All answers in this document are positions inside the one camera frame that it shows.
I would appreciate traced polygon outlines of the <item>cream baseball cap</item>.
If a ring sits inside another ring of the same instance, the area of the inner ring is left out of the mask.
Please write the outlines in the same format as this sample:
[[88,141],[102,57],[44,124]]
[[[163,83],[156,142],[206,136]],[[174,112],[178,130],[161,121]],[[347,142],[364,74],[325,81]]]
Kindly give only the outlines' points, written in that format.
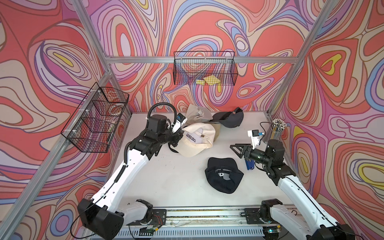
[[213,147],[216,130],[211,124],[195,123],[183,130],[182,139],[173,148],[183,157],[191,158]]

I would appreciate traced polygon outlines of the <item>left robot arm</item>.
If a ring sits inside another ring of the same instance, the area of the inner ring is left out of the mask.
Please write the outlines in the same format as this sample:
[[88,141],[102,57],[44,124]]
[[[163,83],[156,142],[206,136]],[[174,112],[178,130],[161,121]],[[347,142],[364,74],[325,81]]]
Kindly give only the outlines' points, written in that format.
[[176,147],[183,137],[186,117],[166,102],[154,104],[145,129],[124,148],[123,162],[91,199],[78,204],[82,225],[104,240],[114,239],[122,227],[133,222],[151,224],[153,205],[138,199],[120,207],[120,202],[138,172],[157,156],[163,145]]

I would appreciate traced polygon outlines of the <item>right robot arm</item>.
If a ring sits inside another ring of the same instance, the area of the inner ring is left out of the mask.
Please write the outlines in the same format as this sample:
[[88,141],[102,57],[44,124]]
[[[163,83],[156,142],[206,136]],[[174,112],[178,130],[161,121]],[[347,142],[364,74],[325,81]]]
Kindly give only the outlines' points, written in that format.
[[309,194],[295,172],[284,163],[285,148],[279,140],[268,141],[261,151],[250,144],[234,144],[231,150],[241,159],[261,164],[274,184],[292,201],[302,218],[290,212],[277,199],[262,202],[259,215],[263,221],[275,221],[298,240],[354,240],[356,234],[347,224],[332,217]]

